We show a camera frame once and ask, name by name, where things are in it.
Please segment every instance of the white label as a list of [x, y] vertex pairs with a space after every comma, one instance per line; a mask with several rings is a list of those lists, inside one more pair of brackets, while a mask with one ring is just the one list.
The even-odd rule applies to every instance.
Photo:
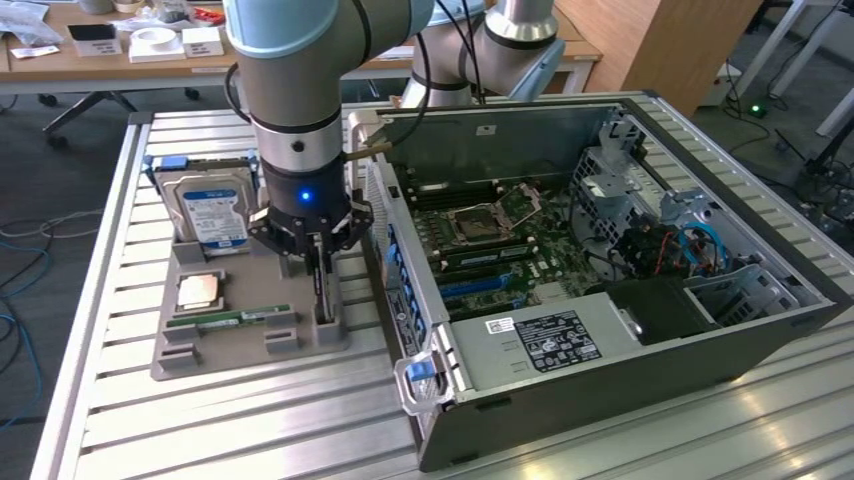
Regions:
[[199, 323], [196, 327], [199, 327], [201, 330], [208, 330], [211, 328], [235, 327], [237, 325], [240, 325], [240, 321], [236, 318], [228, 318], [217, 322]]
[[521, 255], [528, 253], [528, 247], [516, 247], [508, 248], [507, 250], [501, 250], [501, 258], [515, 257], [516, 255]]
[[235, 190], [184, 193], [184, 204], [199, 243], [209, 248], [243, 245], [247, 241], [243, 216], [235, 212], [240, 201]]
[[507, 317], [507, 318], [499, 318], [497, 320], [487, 320], [485, 330], [487, 332], [489, 332], [489, 335], [493, 335], [496, 333], [511, 332], [513, 330], [512, 318]]
[[483, 137], [485, 135], [495, 135], [496, 131], [497, 131], [497, 125], [480, 125], [477, 127], [477, 131], [475, 132], [475, 135], [477, 137]]
[[117, 55], [121, 53], [121, 43], [119, 39], [74, 41], [77, 55], [81, 57], [96, 57], [100, 55]]
[[30, 58], [56, 53], [58, 52], [58, 48], [56, 48], [53, 45], [49, 45], [46, 47], [38, 48], [13, 48], [9, 50], [9, 52], [12, 52], [14, 58]]
[[200, 67], [191, 70], [192, 73], [225, 73], [228, 67]]
[[483, 257], [467, 258], [465, 260], [459, 262], [459, 264], [460, 265], [471, 265], [472, 263], [491, 262], [493, 260], [497, 260], [497, 255], [485, 255]]

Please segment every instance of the blue wire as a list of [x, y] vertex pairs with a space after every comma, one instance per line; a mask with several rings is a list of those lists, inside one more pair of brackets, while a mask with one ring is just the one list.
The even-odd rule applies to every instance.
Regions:
[[[50, 255], [45, 250], [41, 250], [40, 248], [16, 247], [14, 245], [9, 245], [5, 242], [0, 242], [0, 247], [5, 247], [10, 250], [17, 250], [20, 252], [36, 252], [44, 257], [44, 266], [38, 274], [34, 276], [34, 278], [29, 282], [26, 282], [24, 285], [21, 285], [10, 293], [0, 295], [0, 298], [9, 298], [17, 295], [18, 293], [21, 293], [24, 290], [32, 287], [38, 280], [41, 280], [41, 277], [44, 277], [44, 274], [48, 271], [48, 267], [50, 266]], [[26, 354], [29, 356], [29, 361], [32, 362], [32, 366], [36, 373], [36, 394], [32, 400], [29, 401], [29, 403], [24, 406], [21, 411], [17, 413], [17, 415], [14, 415], [14, 417], [12, 417], [2, 425], [0, 425], [0, 433], [2, 433], [14, 424], [17, 419], [25, 416], [26, 413], [29, 413], [29, 411], [32, 410], [32, 408], [38, 404], [38, 401], [41, 400], [41, 395], [44, 394], [44, 385], [41, 383], [41, 367], [38, 366], [38, 358], [36, 357], [36, 351], [32, 348], [32, 340], [29, 339], [29, 332], [26, 331], [26, 327], [24, 327], [24, 325], [21, 325], [17, 322], [17, 320], [14, 320], [14, 318], [10, 317], [9, 315], [0, 314], [0, 318], [6, 321], [6, 323], [9, 324], [9, 328], [17, 328], [17, 332], [18, 332], [17, 334], [20, 335], [20, 338], [24, 340], [24, 346], [26, 347]]]
[[[688, 238], [684, 235], [684, 232], [688, 230], [702, 230], [703, 232], [706, 232], [708, 234], [708, 236], [711, 237], [711, 240], [715, 242], [715, 245], [718, 247], [718, 250], [720, 252], [720, 259], [723, 260], [723, 266], [724, 268], [728, 268], [728, 258], [726, 255], [726, 247], [723, 246], [723, 242], [720, 241], [720, 236], [718, 235], [718, 232], [715, 232], [715, 229], [711, 228], [711, 226], [706, 225], [704, 223], [699, 223], [699, 222], [691, 222], [687, 223], [684, 225], [684, 227], [682, 227], [682, 230], [679, 230], [679, 244], [684, 247], [688, 244]], [[686, 250], [684, 251], [684, 256], [688, 259], [688, 261], [694, 264], [699, 263], [699, 260], [696, 260], [696, 257], [694, 257], [694, 254]]]
[[36, 371], [36, 395], [33, 396], [26, 406], [17, 413], [17, 415], [14, 415], [13, 418], [10, 418], [2, 425], [0, 425], [0, 433], [2, 433], [17, 421], [17, 419], [25, 416], [26, 413], [29, 413], [29, 410], [32, 410], [32, 408], [36, 406], [36, 404], [41, 400], [44, 386], [41, 384], [41, 367], [38, 366], [38, 359], [36, 358], [36, 352], [32, 348], [32, 341], [29, 340], [29, 333], [26, 332], [26, 328], [20, 323], [17, 323], [17, 321], [10, 316], [0, 315], [0, 318], [2, 318], [9, 323], [10, 328], [17, 327], [18, 335], [24, 339], [24, 346], [26, 347], [26, 354], [29, 355], [29, 361], [32, 362], [32, 366]]
[[5, 242], [0, 242], [0, 247], [5, 247], [10, 250], [17, 250], [18, 252], [36, 252], [38, 255], [44, 257], [44, 265], [41, 267], [41, 271], [34, 276], [34, 278], [29, 282], [26, 282], [24, 285], [21, 285], [17, 288], [17, 290], [12, 291], [10, 293], [5, 293], [0, 295], [0, 298], [9, 298], [17, 295], [18, 293], [21, 293], [24, 290], [32, 287], [38, 280], [41, 280], [41, 277], [44, 277], [44, 274], [48, 272], [48, 268], [50, 266], [50, 254], [45, 250], [41, 250], [40, 248], [16, 247], [14, 245], [9, 245]]

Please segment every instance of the power supply label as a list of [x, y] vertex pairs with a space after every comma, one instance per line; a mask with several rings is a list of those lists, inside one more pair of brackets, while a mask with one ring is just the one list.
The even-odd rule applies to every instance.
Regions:
[[516, 321], [515, 327], [533, 368], [543, 373], [602, 358], [574, 310]]
[[205, 247], [237, 247], [245, 243], [245, 222], [235, 211], [239, 202], [237, 192], [231, 189], [184, 193], [189, 221]]

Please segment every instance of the aluminum workbench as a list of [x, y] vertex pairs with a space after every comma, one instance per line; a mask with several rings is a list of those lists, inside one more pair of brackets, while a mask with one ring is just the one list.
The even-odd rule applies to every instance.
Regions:
[[[634, 99], [854, 293], [851, 257], [663, 101]], [[345, 351], [155, 382], [172, 225], [140, 177], [143, 155], [240, 154], [253, 141], [228, 111], [156, 114], [128, 127], [32, 478], [852, 478], [850, 312], [732, 383], [429, 475], [416, 470], [357, 252], [339, 259]], [[651, 145], [647, 162], [691, 188]]]

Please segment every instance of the barcode sticker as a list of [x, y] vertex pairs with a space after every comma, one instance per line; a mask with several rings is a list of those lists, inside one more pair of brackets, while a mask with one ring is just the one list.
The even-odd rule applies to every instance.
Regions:
[[489, 335], [496, 333], [512, 332], [512, 318], [499, 318], [497, 320], [487, 320], [485, 329]]

